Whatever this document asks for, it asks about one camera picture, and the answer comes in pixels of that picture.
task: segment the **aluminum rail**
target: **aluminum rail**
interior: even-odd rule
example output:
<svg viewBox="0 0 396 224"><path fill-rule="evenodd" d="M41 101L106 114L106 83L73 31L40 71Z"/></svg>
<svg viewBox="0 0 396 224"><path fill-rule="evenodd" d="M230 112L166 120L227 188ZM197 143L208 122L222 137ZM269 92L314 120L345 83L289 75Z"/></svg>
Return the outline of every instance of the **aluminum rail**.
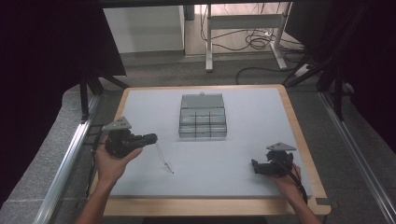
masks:
<svg viewBox="0 0 396 224"><path fill-rule="evenodd" d="M329 112L330 117L332 118L332 121L335 124L335 127L337 128L337 131L341 134L346 144L346 147L352 156L352 159L354 160L356 166L361 172L361 176L366 182L366 185L369 188L369 190L372 192L385 219L389 224L395 224L396 210L392 203L392 200L388 196L382 184L375 177L374 172L372 171L367 160L364 158L363 154L361 153L361 150L359 149L358 145L353 139L347 126L343 121L341 121L337 117L337 115L332 110L332 100L330 99L330 96L326 93L320 92L319 97L323 101L323 104L325 104L326 109Z"/></svg>
<svg viewBox="0 0 396 224"><path fill-rule="evenodd" d="M84 123L80 123L77 130L72 138L69 148L64 155L64 159L54 177L52 184L49 187L49 191L38 210L37 216L35 217L34 224L46 224L49 223L52 213L55 209L56 203L58 202L61 193L64 189L64 185L69 177L69 174L73 168L74 162L78 155L79 149L84 140L84 136L87 133L91 122L92 114L96 110L100 96L93 96L90 102L90 115Z"/></svg>

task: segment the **hand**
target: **hand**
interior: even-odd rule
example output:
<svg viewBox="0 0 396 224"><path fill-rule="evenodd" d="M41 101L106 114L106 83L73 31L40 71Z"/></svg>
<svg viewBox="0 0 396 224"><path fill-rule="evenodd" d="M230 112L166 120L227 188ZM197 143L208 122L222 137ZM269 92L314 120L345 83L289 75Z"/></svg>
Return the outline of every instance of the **hand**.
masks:
<svg viewBox="0 0 396 224"><path fill-rule="evenodd" d="M107 136L102 137L101 143L107 140ZM110 156L106 151L105 144L99 144L95 153L95 160L98 170L98 185L104 185L107 188L112 188L116 185L118 179L125 172L128 162L136 158L143 148L137 148L126 157L119 159Z"/></svg>
<svg viewBox="0 0 396 224"><path fill-rule="evenodd" d="M291 172L301 180L301 168L297 165L293 165L293 167L294 168L291 169ZM289 175L282 177L268 175L267 178L274 181L280 193L282 193L288 200L296 199L296 197L301 199L303 198L300 190L297 188L296 183Z"/></svg>

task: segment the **wall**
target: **wall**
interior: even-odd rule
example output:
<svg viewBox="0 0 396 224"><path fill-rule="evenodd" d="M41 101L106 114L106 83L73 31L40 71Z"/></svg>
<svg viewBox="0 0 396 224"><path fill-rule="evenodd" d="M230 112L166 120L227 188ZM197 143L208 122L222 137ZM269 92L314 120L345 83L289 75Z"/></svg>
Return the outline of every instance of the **wall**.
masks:
<svg viewBox="0 0 396 224"><path fill-rule="evenodd" d="M184 49L183 7L105 8L119 53Z"/></svg>

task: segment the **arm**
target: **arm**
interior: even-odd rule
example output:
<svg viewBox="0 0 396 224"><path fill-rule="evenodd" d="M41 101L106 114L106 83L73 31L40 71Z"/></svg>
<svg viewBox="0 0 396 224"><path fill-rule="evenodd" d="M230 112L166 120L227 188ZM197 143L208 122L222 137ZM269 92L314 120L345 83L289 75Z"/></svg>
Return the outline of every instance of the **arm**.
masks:
<svg viewBox="0 0 396 224"><path fill-rule="evenodd" d="M90 199L87 201L76 220L76 224L100 223L111 190L124 173L128 162L136 158L141 152L142 148L138 148L132 151L128 156L117 159L108 155L105 145L99 145L95 153L98 182Z"/></svg>
<svg viewBox="0 0 396 224"><path fill-rule="evenodd" d="M300 167L296 166L292 172L296 176L300 176ZM290 176L267 176L273 180L279 189L279 191L286 197L290 206L293 208L297 217L300 219L302 224L319 224L320 221L317 216L311 211L308 205L305 204L303 196L293 179Z"/></svg>

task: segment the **gray floor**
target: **gray floor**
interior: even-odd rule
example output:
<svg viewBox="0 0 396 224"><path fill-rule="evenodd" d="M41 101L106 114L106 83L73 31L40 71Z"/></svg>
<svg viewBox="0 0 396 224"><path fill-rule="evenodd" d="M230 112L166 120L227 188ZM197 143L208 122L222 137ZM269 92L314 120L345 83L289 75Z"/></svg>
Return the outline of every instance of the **gray floor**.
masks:
<svg viewBox="0 0 396 224"><path fill-rule="evenodd" d="M127 77L120 77L120 80L133 87L234 85L236 73L250 66L276 69L276 61L271 54L215 57L214 72L209 74L205 72L202 58L176 63L143 63L126 67ZM252 85L281 83L287 74L247 70L241 73L239 82ZM289 88L288 94L332 202L333 210L327 223L387 223L316 92L317 79L311 77L297 87ZM93 124L113 120L122 95L122 90L114 84L104 80L103 84L106 92L101 97ZM395 154L359 115L348 97L344 98L343 110L346 125L395 203ZM33 222L79 124L80 113L78 88L72 88L64 94L63 108L35 160L3 204L0 223ZM78 215L85 200L90 166L90 148L82 147L50 223L72 223ZM107 217L104 223L141 223L142 219ZM271 224L298 223L293 216L267 217L267 220Z"/></svg>

